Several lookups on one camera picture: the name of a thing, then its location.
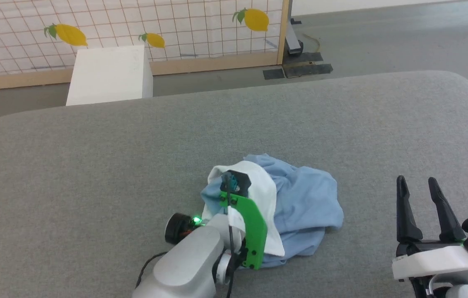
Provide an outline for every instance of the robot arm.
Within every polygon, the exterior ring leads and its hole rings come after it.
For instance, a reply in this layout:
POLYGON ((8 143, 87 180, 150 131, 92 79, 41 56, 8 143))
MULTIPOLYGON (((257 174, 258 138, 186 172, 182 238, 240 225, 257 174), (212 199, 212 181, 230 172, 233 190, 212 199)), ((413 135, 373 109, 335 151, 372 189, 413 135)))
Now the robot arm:
POLYGON ((410 193, 403 176, 397 179, 396 258, 394 279, 409 280, 416 298, 468 298, 468 219, 461 226, 437 180, 429 178, 429 192, 437 207, 439 240, 422 240, 410 208, 410 193), (453 287, 435 288, 436 283, 453 287))
POLYGON ((236 171, 224 173, 223 178, 220 204, 242 215, 246 233, 230 226, 224 214, 207 223, 197 217, 173 215, 164 236, 175 247, 144 281, 139 279, 132 298, 212 298, 215 284, 229 284, 230 293, 239 266, 260 268, 267 226, 256 204, 247 198, 251 181, 247 174, 236 171))
MULTIPOLYGON (((176 214, 170 222, 177 221, 176 214)), ((228 280, 230 251, 220 228, 226 215, 217 215, 206 226, 199 226, 168 251, 135 289, 133 298, 212 298, 215 284, 228 280)))

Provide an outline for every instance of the white cloth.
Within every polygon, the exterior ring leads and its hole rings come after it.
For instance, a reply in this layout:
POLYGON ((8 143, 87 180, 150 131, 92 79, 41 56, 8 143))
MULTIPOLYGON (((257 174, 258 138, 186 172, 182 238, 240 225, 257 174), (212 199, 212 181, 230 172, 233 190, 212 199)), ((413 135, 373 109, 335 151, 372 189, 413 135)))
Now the white cloth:
MULTIPOLYGON (((264 253, 283 257, 285 255, 284 246, 282 245, 280 234, 274 224, 276 184, 261 166, 250 161, 240 161, 232 166, 215 166, 208 175, 208 183, 228 170, 245 173, 249 176, 251 186, 249 186, 248 197, 255 202, 268 227, 264 253)), ((213 214, 205 205, 202 219, 210 220, 212 217, 213 214)), ((245 232, 245 222, 236 209, 228 208, 228 218, 231 226, 235 226, 245 232)))

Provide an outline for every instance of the towel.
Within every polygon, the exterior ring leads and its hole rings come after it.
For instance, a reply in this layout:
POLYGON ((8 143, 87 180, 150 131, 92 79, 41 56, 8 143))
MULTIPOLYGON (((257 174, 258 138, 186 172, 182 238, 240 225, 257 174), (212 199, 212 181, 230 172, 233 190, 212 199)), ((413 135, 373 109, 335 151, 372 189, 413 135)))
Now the towel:
MULTIPOLYGON (((297 168, 267 154, 247 155, 245 161, 261 166, 276 186, 274 226, 280 234, 284 256, 266 254, 262 267, 275 267, 294 256, 311 256, 323 240, 326 228, 338 229, 344 214, 337 196, 337 182, 325 171, 297 168)), ((223 213, 219 205, 221 178, 209 181, 201 197, 212 215, 223 213)))

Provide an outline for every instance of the gray table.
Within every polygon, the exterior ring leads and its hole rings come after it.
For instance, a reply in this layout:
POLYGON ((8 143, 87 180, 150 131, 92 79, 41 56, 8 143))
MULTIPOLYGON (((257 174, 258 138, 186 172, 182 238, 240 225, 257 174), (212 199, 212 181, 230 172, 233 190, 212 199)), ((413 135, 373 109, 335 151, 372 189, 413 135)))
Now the gray table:
POLYGON ((130 297, 170 248, 170 215, 202 210, 210 169, 249 153, 330 172, 345 222, 315 256, 237 274, 233 298, 410 297, 391 273, 396 177, 427 238, 429 176, 468 217, 468 81, 381 74, 2 117, 0 298, 130 297))

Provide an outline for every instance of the lemon decal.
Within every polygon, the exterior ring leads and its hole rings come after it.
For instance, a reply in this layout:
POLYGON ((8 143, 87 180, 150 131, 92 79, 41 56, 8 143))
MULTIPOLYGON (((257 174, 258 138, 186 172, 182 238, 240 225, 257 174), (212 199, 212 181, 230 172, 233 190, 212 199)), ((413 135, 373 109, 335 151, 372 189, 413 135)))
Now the lemon decal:
POLYGON ((163 48, 165 45, 164 38, 154 33, 144 33, 138 36, 138 39, 142 39, 142 41, 147 40, 147 43, 149 43, 152 47, 156 47, 156 48, 163 48))
POLYGON ((59 36, 62 41, 71 46, 87 46, 87 38, 85 37, 85 34, 83 34, 83 32, 78 28, 71 25, 52 24, 51 26, 44 28, 44 36, 46 36, 47 32, 55 39, 57 39, 56 35, 59 36))
POLYGON ((267 31, 269 25, 269 17, 265 12, 254 8, 244 8, 240 11, 236 11, 232 16, 232 22, 238 17, 238 22, 245 19, 245 25, 253 31, 267 31))

